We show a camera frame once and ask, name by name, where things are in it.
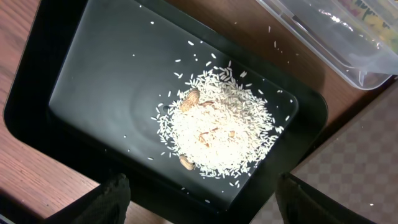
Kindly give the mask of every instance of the gray placemat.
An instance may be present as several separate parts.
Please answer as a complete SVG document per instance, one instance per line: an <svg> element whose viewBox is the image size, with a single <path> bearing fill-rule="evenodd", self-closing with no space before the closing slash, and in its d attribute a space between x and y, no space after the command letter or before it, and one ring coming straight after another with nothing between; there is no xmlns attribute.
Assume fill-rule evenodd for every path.
<svg viewBox="0 0 398 224"><path fill-rule="evenodd" d="M376 223L398 223L398 83L292 173ZM283 223L274 195L252 223Z"/></svg>

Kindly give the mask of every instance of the tray rim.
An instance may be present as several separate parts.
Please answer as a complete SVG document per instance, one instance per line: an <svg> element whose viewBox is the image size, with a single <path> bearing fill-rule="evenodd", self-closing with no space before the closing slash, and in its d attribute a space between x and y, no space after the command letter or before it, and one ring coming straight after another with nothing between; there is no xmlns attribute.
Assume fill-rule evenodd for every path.
<svg viewBox="0 0 398 224"><path fill-rule="evenodd" d="M174 8L169 3L166 3L163 0L136 1L158 13L159 15L165 17L166 19L170 20L174 24L177 24L179 27L187 30L189 33L201 38L203 41L212 45L214 48L217 48L225 54L232 56L232 58L234 58L238 62L241 62L243 65L249 68L256 67L255 71L257 73L267 73L267 71L269 70L278 70L278 74L268 73L267 76L264 78L268 79L275 85L280 86L283 90L291 93L294 97L297 96L294 93L304 94L306 95L306 97L308 97L308 99L304 99L305 97L303 96L296 98L300 109L298 110L298 113L296 113L295 119L292 120L292 122L289 124L289 128L285 130L286 133L284 134L283 138L287 138L287 136L291 138L291 132L294 133L293 130L296 130L296 126L301 123L299 121L307 117L307 119L309 120L304 120L310 123L308 126L312 126L314 129L316 129L311 133L307 133L308 139L304 144L302 143L309 148L315 137L318 135L318 132L326 124L328 116L327 105L325 103L325 100L319 93L316 93L313 90L309 89L304 84L296 80L293 76L281 72L270 62L267 62L253 55L252 53L247 52L242 47L238 47L236 44L217 34L209 27L196 21L194 18L186 15L184 12L178 10L177 8ZM66 139L71 138L70 136L54 136L53 141L49 141L45 144L42 144L39 141L39 139L45 139L48 135L54 135L54 133L51 133L53 129L50 127L51 123L49 123L49 114L47 113L47 107L50 95L52 94L53 86L55 85L55 82L57 81L56 78L58 77L58 75L56 75L56 78L54 78L54 73L59 73L60 68L63 64L63 59L65 58L68 51L68 47L61 48L57 47L57 45L59 43L67 44L67 46L70 45L73 36L75 35L75 31L85 8L86 2L87 1L77 0L62 0L57 2L51 0L42 0L40 2L39 9L37 11L33 26L29 34L29 39L25 45L24 53L21 57L19 67L14 78L14 82L12 84L7 99L6 106L4 107L4 123L6 124L6 127L10 131L10 133L22 142L37 148L44 154L60 161L61 163L64 163L68 167L71 167L72 169L75 169L82 174L85 174L95 181L104 182L104 178L99 177L98 171L88 171L86 164L83 160L80 160L78 161L78 163L76 163L73 158L63 158L62 153L57 153L50 150L50 148L54 146L59 146L58 141L65 141ZM68 10L62 9L73 9L75 13L73 13L72 15L68 15L66 13ZM63 20L63 16L68 16L69 21ZM52 18L52 21L47 21L47 23L44 22L46 21L46 18L48 19L49 17ZM55 29L54 32L54 27L59 26L60 23L61 25L65 25L67 29ZM37 56L38 49L43 49L43 51L40 51L39 56ZM46 61L53 61L54 64L51 64L49 66L48 64L42 63ZM44 75L39 76L38 78L36 77L36 79L32 81L32 78L30 76L32 70L35 70L36 72L43 71ZM33 84L38 84L38 86L46 86L46 88L40 88L38 90ZM30 85L30 88L28 89L30 91L26 90L25 87L27 85ZM318 108L316 110L316 113L319 116L317 116L314 120L311 120L308 115L304 114L308 111L312 111L311 108L308 107L311 104L319 104L321 106L324 106L323 108ZM26 128L26 121L29 121L33 125L31 125L31 127L29 128ZM35 138L31 136L32 132L36 133ZM301 160L306 151L307 150L304 150L303 152L299 153L299 155L295 155L296 159L290 159L290 164L287 164L282 170L292 170L297 165L299 160ZM274 154L275 153L271 151L267 158L275 157L273 156ZM95 163L99 164L100 166L102 166L101 162L109 160L109 158L107 159L104 154L97 155L95 157L98 160ZM105 166L106 169L116 167L114 170L118 170L118 166L116 166L112 162L110 162L110 164L108 164L108 162L105 162L105 164L107 164L107 166ZM267 171L265 170L267 169L267 167L268 165L263 166L263 164L261 164L259 166L259 169L261 169L262 172L256 172L253 176L257 179L268 177L276 180L275 173L267 173ZM132 199L136 203L176 223L184 222L184 220L192 221L192 215L194 215L195 217L195 222L198 223L226 223L231 221L234 221L234 223L248 223L251 221L252 218L254 218L257 211L262 207L264 203L266 203L268 198L272 195L274 188L270 185L265 186L264 183L255 181L249 181L247 185L251 189L246 188L245 190L242 190L246 193L241 194L243 192L240 192L239 195L236 197L236 200L231 204L230 209L223 214L217 215L215 211L202 208L202 206L198 205L195 208L195 211L207 212L208 215L206 217L200 217L199 214L194 215L192 212L187 212L184 215L179 215L178 211L174 209L178 208L179 206L170 206L173 207L173 209L165 209L164 206L162 207L158 205L151 206L150 203L142 201L144 197L135 198L133 196L133 190L136 190L135 188L132 188ZM261 190L261 195L250 197L247 192L254 189L265 190Z"/></svg>

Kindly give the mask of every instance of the wooden table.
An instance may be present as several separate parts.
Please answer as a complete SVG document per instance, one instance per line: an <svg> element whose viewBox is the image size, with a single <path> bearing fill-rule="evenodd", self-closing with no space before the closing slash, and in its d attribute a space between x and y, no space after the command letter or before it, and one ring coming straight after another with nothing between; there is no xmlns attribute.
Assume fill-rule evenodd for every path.
<svg viewBox="0 0 398 224"><path fill-rule="evenodd" d="M319 91L329 106L328 124L321 141L333 134L391 84L388 82L374 91L361 91L351 87L255 0L169 2ZM38 4L39 0L0 2L1 111ZM268 26L271 26L271 33L268 33ZM275 40L283 53L274 48ZM6 194L37 217L46 218L97 185L89 178L13 138L3 119L0 119L0 194ZM163 219L131 203L126 223L163 223Z"/></svg>

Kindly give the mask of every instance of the tray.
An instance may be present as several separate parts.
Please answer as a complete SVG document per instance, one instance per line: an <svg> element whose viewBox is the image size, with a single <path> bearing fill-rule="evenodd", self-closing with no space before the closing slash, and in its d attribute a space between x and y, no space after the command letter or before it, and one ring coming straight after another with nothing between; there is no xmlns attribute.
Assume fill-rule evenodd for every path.
<svg viewBox="0 0 398 224"><path fill-rule="evenodd" d="M54 13L61 8L74 8L74 14ZM37 25L41 21L46 21L44 27ZM48 32L54 27L55 32ZM41 46L39 57L38 46L31 43ZM32 64L37 58L41 63ZM197 171L185 170L177 157L161 156L167 148L156 135L159 126L150 119L156 115L155 107L175 100L177 90L187 88L183 83L188 74L200 74L209 60L213 60L211 66L225 67L232 60L234 76L241 83L253 83L258 96L256 90L261 89L268 110L286 128L252 177L238 178L240 189L229 186L238 179L202 179ZM243 70L249 74L239 78ZM32 83L30 76L23 75L29 71L41 71L41 75L34 80L40 88L28 96L20 90ZM178 79L173 72L185 76ZM33 102L30 114L21 111ZM315 110L317 114L308 117ZM44 0L4 117L21 141L98 182L125 173L131 180L132 200L171 222L247 223L271 195L276 174L291 170L301 159L325 124L327 109L319 94L166 2L90 0L85 5ZM309 130L292 135L298 128L294 124L303 122ZM293 140L302 148L286 148ZM57 150L50 150L55 145Z"/></svg>

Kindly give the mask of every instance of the wooden floor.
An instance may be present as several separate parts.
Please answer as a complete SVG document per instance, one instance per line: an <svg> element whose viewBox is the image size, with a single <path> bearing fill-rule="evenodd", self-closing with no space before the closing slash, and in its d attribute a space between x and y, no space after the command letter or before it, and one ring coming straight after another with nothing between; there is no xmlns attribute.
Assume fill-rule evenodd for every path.
<svg viewBox="0 0 398 224"><path fill-rule="evenodd" d="M333 134L388 86L384 85L376 91L351 87L255 0L169 2L319 91L329 107L324 138ZM0 2L1 111L38 3L39 0ZM274 48L275 40L283 53ZM4 125L2 114L0 116L0 194L6 194L38 217L45 218L98 185L14 139ZM163 223L163 219L132 203L126 223Z"/></svg>

